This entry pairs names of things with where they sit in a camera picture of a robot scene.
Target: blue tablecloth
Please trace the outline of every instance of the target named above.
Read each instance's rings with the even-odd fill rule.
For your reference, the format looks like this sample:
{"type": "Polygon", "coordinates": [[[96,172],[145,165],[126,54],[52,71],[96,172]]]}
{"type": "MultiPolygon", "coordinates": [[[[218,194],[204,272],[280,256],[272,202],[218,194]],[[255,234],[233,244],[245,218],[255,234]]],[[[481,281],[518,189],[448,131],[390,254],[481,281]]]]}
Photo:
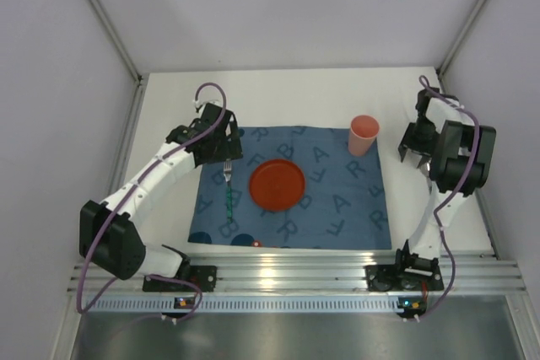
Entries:
{"type": "Polygon", "coordinates": [[[233,217],[227,222],[223,164],[202,168],[190,242],[336,250],[391,249],[377,144],[356,158],[348,130],[308,126],[247,127],[244,158],[233,162],[233,217]],[[305,194],[286,212],[267,212],[251,199],[251,173],[269,159],[288,159],[304,172],[305,194]]]}

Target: blue circle print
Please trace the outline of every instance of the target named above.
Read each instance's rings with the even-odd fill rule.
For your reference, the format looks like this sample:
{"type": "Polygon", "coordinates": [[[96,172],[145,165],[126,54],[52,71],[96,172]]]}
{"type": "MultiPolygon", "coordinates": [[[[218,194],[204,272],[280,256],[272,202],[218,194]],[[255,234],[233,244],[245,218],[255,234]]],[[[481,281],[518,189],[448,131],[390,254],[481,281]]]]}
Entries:
{"type": "Polygon", "coordinates": [[[189,235],[187,241],[193,244],[212,244],[212,238],[206,232],[195,232],[189,235]]]}
{"type": "Polygon", "coordinates": [[[231,246],[251,246],[255,239],[248,234],[236,235],[233,240],[230,241],[231,246]]]}

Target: white wall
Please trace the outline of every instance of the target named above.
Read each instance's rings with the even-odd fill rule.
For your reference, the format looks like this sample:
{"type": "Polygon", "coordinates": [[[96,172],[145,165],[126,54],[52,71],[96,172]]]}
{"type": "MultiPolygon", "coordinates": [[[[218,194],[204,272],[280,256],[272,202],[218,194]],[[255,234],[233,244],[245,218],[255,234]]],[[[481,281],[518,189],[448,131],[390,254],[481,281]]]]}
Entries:
{"type": "Polygon", "coordinates": [[[475,0],[101,0],[143,72],[437,66],[475,0]]]}
{"type": "Polygon", "coordinates": [[[506,255],[540,314],[540,0],[490,0],[447,76],[482,123],[495,126],[484,187],[506,255]]]}
{"type": "Polygon", "coordinates": [[[0,5],[0,358],[47,358],[133,82],[85,0],[0,5]]]}

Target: white table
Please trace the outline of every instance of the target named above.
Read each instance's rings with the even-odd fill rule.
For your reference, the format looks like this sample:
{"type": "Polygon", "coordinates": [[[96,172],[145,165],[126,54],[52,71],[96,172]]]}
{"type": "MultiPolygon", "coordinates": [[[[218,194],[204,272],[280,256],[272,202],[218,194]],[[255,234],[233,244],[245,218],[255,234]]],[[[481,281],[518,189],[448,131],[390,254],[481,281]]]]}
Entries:
{"type": "MultiPolygon", "coordinates": [[[[381,124],[378,138],[382,177],[392,248],[401,248],[416,229],[429,191],[416,161],[408,154],[401,163],[397,153],[414,109],[418,77],[438,85],[432,67],[274,70],[241,72],[153,73],[149,77],[141,114],[127,165],[126,178],[146,164],[170,130],[188,125],[195,117],[192,100],[197,87],[215,82],[223,87],[228,108],[240,126],[324,126],[348,128],[352,117],[369,114],[381,124]]],[[[217,99],[207,88],[201,99],[217,99]]],[[[187,242],[197,197],[200,169],[176,184],[143,225],[143,240],[168,244],[186,253],[241,252],[273,248],[191,244],[187,242]]],[[[455,252],[492,252],[476,198],[471,197],[447,239],[455,252]]]]}

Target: enclosure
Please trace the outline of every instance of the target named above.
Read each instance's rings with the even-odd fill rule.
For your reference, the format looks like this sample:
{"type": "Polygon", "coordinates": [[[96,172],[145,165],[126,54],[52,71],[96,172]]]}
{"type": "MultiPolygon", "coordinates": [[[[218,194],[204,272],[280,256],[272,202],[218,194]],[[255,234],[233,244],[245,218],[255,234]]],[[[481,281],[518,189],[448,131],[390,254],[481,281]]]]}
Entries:
{"type": "MultiPolygon", "coordinates": [[[[537,0],[3,0],[2,20],[2,358],[540,358],[537,0]],[[456,280],[417,324],[396,312],[422,293],[374,293],[369,267],[393,263],[433,190],[398,153],[423,75],[497,136],[485,186],[445,231],[453,255],[441,251],[440,276],[448,286],[455,270],[456,280]],[[263,160],[298,157],[304,131],[325,134],[305,144],[316,164],[334,159],[352,118],[375,117],[365,223],[383,236],[347,228],[355,191],[332,171],[365,170],[346,154],[328,167],[296,161],[307,192],[271,233],[276,214],[248,210],[238,162],[238,223],[216,202],[196,225],[218,201],[201,198],[213,179],[202,165],[152,201],[138,229],[147,244],[217,267],[197,315],[160,320],[179,293],[144,293],[138,273],[81,316],[81,278],[85,302],[111,278],[96,265],[82,274],[81,208],[121,190],[192,122],[202,83],[223,88],[246,131],[246,176],[263,160]],[[291,133],[264,135],[273,128],[291,133]],[[325,173],[335,180],[326,194],[316,188],[325,173]]],[[[430,302],[442,295],[429,291],[430,302]]]]}

